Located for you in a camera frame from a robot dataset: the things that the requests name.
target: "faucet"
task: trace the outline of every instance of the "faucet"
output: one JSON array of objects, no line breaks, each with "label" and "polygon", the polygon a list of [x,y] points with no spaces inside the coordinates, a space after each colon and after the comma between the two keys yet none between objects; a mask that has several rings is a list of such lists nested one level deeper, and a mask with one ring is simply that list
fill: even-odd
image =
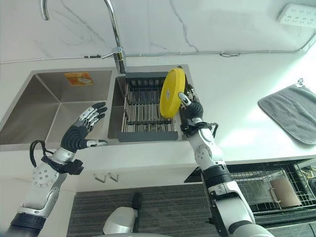
[{"label": "faucet", "polygon": [[[105,2],[106,6],[108,7],[115,40],[117,42],[117,46],[112,49],[112,53],[107,54],[105,56],[102,56],[101,59],[105,59],[107,57],[113,56],[118,73],[125,74],[126,73],[125,52],[124,52],[124,49],[120,43],[118,25],[117,25],[117,20],[115,18],[114,9],[113,9],[113,6],[112,6],[110,0],[103,0],[103,1]],[[47,0],[40,0],[39,8],[40,8],[40,14],[41,14],[42,19],[44,21],[48,21],[49,15],[48,15],[48,11],[47,11]]]}]

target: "marble wall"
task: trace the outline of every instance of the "marble wall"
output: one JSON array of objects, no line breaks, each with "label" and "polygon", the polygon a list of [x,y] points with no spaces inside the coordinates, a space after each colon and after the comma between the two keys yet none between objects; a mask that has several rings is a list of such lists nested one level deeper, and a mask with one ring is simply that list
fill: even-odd
[{"label": "marble wall", "polygon": [[[0,0],[0,60],[107,54],[115,40],[102,0]],[[296,50],[311,28],[281,25],[289,2],[314,0],[112,0],[127,54]]]}]

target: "sticker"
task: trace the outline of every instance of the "sticker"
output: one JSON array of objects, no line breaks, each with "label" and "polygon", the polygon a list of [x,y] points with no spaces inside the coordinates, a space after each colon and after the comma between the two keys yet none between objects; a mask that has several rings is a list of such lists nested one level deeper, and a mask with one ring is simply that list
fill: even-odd
[{"label": "sticker", "polygon": [[93,85],[93,81],[88,72],[65,73],[64,75],[72,86]]},{"label": "sticker", "polygon": [[170,89],[169,88],[166,91],[166,97],[167,97],[167,100],[169,100],[169,98],[170,98]]}]

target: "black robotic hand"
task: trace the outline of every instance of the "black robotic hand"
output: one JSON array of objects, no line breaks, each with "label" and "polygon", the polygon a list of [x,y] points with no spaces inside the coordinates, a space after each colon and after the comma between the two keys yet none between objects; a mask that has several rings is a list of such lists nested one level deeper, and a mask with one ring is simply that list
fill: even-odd
[{"label": "black robotic hand", "polygon": [[107,109],[105,102],[100,102],[85,110],[66,131],[60,146],[73,153],[87,147],[106,146],[105,140],[87,140],[85,137],[93,130],[95,124],[104,118]]},{"label": "black robotic hand", "polygon": [[190,137],[200,128],[209,128],[213,130],[213,137],[215,137],[218,128],[217,123],[206,123],[203,121],[203,106],[195,93],[193,86],[186,85],[185,93],[178,94],[181,100],[181,130]]}]

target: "wire basket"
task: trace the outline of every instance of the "wire basket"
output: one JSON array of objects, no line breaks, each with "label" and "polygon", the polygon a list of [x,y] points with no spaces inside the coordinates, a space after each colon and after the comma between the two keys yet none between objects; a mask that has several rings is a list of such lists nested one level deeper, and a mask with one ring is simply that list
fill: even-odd
[{"label": "wire basket", "polygon": [[160,95],[167,72],[129,74],[126,77],[121,142],[170,141],[178,139],[175,119],[160,114]]},{"label": "wire basket", "polygon": [[[254,214],[316,206],[316,198],[297,164],[282,164],[273,167],[262,166],[257,170],[232,172],[232,177],[238,183]],[[273,201],[269,189],[272,188],[271,181],[275,178],[289,180],[301,201],[301,205],[281,207],[279,203]]]}]

